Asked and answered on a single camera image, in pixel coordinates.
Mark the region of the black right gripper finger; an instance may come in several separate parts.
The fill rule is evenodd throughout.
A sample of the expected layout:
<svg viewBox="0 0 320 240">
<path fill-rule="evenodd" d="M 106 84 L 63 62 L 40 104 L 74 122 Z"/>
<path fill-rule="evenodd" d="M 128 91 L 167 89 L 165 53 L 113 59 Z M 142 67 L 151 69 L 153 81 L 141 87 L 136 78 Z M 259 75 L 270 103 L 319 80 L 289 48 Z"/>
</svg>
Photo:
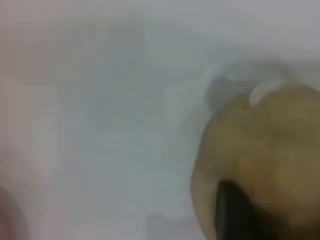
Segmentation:
<svg viewBox="0 0 320 240">
<path fill-rule="evenodd" d="M 235 182 L 221 180 L 215 198 L 218 240 L 279 240 L 277 222 Z"/>
</svg>

